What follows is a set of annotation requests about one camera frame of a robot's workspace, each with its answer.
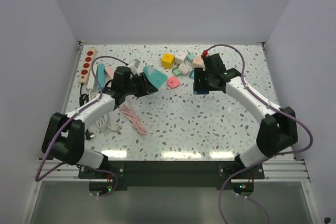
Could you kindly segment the peach starfish cube adapter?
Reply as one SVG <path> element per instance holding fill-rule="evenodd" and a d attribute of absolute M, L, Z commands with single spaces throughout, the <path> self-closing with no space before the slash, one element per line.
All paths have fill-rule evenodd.
<path fill-rule="evenodd" d="M 203 68 L 204 67 L 204 61 L 201 56 L 195 56 L 194 60 L 192 61 L 192 68 Z"/>

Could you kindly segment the teal power strip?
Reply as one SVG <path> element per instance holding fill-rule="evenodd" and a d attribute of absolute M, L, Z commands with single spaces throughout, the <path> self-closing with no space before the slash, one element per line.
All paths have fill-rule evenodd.
<path fill-rule="evenodd" d="M 143 67 L 143 73 L 149 82 L 157 89 L 164 85 L 168 79 L 167 75 L 149 65 Z"/>
<path fill-rule="evenodd" d="M 100 90 L 103 91 L 106 85 L 105 65 L 103 63 L 97 65 L 96 74 Z"/>

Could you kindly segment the white square plug adapter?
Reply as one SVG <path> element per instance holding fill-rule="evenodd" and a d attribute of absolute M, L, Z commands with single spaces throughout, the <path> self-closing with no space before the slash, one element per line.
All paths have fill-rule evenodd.
<path fill-rule="evenodd" d="M 179 65 L 178 70 L 181 74 L 188 75 L 188 73 L 191 71 L 191 67 L 185 63 L 182 63 Z"/>

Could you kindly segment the teal cube plug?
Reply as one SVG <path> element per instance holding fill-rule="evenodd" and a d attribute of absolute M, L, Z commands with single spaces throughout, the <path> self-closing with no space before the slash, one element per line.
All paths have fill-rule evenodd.
<path fill-rule="evenodd" d="M 192 62 L 194 61 L 194 59 L 195 59 L 195 55 L 194 55 L 194 54 L 188 54 L 188 55 L 186 56 L 186 60 L 187 60 L 188 62 L 190 62 L 190 63 L 192 63 Z"/>

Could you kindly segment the white green cube adapter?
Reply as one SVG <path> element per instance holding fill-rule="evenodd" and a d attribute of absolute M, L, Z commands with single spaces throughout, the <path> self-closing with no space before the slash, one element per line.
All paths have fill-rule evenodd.
<path fill-rule="evenodd" d="M 173 73 L 174 76 L 176 76 L 176 77 L 182 75 L 182 73 L 179 71 L 179 68 L 178 68 L 178 67 L 173 68 L 173 69 L 172 69 L 172 73 Z"/>

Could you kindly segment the white cartoon cube adapter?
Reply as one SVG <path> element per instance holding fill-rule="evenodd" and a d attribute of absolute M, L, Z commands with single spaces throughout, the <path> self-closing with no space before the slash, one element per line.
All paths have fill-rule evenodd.
<path fill-rule="evenodd" d="M 183 51 L 177 52 L 176 55 L 175 55 L 175 63 L 178 64 L 178 65 L 184 63 L 186 57 L 187 57 L 187 53 L 185 53 Z"/>

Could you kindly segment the pink cube adapter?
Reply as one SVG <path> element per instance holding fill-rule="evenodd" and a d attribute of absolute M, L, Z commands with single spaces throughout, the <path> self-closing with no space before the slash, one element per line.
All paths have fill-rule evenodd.
<path fill-rule="evenodd" d="M 181 85 L 179 79 L 176 76 L 168 78 L 166 83 L 171 89 L 175 89 Z"/>

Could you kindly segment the yellow cube plug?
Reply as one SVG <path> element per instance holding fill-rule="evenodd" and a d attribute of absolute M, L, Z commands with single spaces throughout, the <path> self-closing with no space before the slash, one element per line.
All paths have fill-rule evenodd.
<path fill-rule="evenodd" d="M 161 59 L 161 66 L 165 69 L 172 69 L 175 63 L 175 56 L 165 53 Z"/>

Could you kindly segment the beige red power strip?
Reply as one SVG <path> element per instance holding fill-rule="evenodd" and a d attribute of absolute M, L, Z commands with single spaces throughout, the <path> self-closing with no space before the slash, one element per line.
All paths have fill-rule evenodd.
<path fill-rule="evenodd" d="M 90 71 L 92 68 L 92 62 L 97 55 L 97 50 L 95 47 L 89 47 L 84 52 L 84 60 L 83 63 L 80 65 L 80 73 L 78 82 L 81 84 L 87 84 L 90 76 Z"/>

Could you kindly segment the dark blue cube adapter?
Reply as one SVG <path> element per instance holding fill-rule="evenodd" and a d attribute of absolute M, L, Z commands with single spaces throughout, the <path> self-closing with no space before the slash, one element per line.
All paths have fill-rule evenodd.
<path fill-rule="evenodd" d="M 207 94 L 209 94 L 209 91 L 206 91 L 206 90 L 194 90 L 194 94 L 196 94 L 196 95 L 207 95 Z"/>

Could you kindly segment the white pink power strip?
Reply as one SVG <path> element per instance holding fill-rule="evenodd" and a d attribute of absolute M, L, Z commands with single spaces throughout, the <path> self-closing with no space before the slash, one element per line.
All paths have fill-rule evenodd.
<path fill-rule="evenodd" d="M 114 77 L 114 71 L 109 66 L 105 66 L 104 70 L 106 74 L 108 75 L 109 79 L 112 80 Z"/>

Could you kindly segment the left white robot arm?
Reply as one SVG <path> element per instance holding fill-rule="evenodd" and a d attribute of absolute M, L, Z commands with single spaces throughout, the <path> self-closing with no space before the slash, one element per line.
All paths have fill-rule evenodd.
<path fill-rule="evenodd" d="M 114 77 L 91 101 L 66 114 L 51 116 L 41 147 L 51 156 L 69 165 L 90 167 L 97 178 L 108 174 L 108 157 L 85 147 L 85 132 L 103 115 L 117 109 L 127 96 L 137 98 L 158 92 L 145 73 L 134 75 L 129 67 L 117 67 Z"/>

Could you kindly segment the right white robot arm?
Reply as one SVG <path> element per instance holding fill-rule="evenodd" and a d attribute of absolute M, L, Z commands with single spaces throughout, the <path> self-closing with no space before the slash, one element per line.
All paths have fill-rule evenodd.
<path fill-rule="evenodd" d="M 241 78 L 241 73 L 232 68 L 211 73 L 203 68 L 194 69 L 194 93 L 209 94 L 221 91 L 237 100 L 259 124 L 256 143 L 235 157 L 234 173 L 246 178 L 258 165 L 298 141 L 297 123 L 291 107 L 281 108 L 270 102 Z"/>

